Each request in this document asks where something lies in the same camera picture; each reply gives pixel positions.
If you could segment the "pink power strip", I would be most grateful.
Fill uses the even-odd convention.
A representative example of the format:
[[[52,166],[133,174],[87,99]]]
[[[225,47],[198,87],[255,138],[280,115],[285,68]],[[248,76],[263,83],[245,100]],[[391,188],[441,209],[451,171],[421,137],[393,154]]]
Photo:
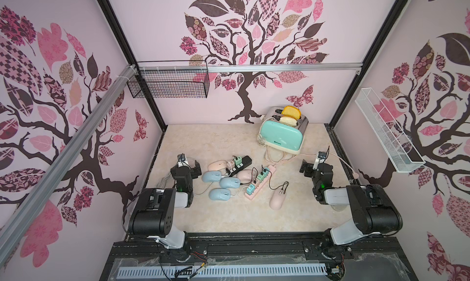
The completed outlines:
[[[266,184],[269,183],[269,180],[271,179],[272,175],[273,175],[273,174],[275,173],[275,171],[276,171],[275,166],[272,166],[272,165],[270,165],[270,166],[268,166],[268,167],[263,167],[263,169],[264,169],[264,168],[268,168],[270,172],[269,172],[269,174],[267,175],[267,177],[266,177],[262,182],[259,182],[259,181],[257,180],[257,177],[254,179],[253,183],[251,183],[251,184],[254,184],[254,185],[256,186],[256,189],[254,190],[253,194],[248,195],[248,194],[246,193],[246,191],[245,191],[245,194],[244,194],[244,195],[245,195],[245,197],[248,198],[249,200],[253,200],[253,199],[257,196],[257,194],[260,192],[260,190],[262,190],[263,187],[264,187]]]

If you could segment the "green charger plug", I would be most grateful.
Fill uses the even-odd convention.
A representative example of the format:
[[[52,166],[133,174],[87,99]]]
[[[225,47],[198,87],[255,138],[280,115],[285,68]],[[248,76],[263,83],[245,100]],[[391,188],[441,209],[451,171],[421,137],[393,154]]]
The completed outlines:
[[[259,182],[262,182],[266,177],[267,175],[269,174],[269,169],[268,168],[264,168],[257,176],[257,180]]]

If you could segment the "teal charger plug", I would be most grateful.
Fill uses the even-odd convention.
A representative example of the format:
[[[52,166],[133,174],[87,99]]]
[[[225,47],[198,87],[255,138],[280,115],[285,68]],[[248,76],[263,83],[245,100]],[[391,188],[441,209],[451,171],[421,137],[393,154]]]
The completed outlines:
[[[248,188],[246,189],[246,193],[247,193],[248,195],[251,195],[251,194],[253,194],[253,192],[254,192],[255,189],[256,189],[256,186],[255,186],[254,184],[250,184],[250,185],[248,186]]]

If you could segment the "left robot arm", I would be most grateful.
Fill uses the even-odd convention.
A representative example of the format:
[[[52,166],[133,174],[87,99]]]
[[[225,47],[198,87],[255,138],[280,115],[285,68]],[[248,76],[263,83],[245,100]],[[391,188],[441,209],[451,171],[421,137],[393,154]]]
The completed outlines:
[[[145,188],[140,194],[126,227],[134,238],[151,239],[166,249],[182,249],[187,233],[173,225],[175,209],[188,208],[194,198],[193,180],[201,176],[199,162],[193,167],[176,164],[170,175],[176,180],[173,188]]]

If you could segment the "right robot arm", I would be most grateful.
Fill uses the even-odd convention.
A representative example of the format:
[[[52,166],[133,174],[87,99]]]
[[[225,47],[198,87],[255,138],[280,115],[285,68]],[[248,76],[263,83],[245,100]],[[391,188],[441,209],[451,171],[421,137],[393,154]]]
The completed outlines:
[[[332,185],[333,166],[324,162],[303,160],[300,170],[311,178],[317,202],[333,208],[349,207],[351,218],[324,232],[323,247],[345,246],[368,236],[392,236],[403,227],[401,214],[379,184]]]

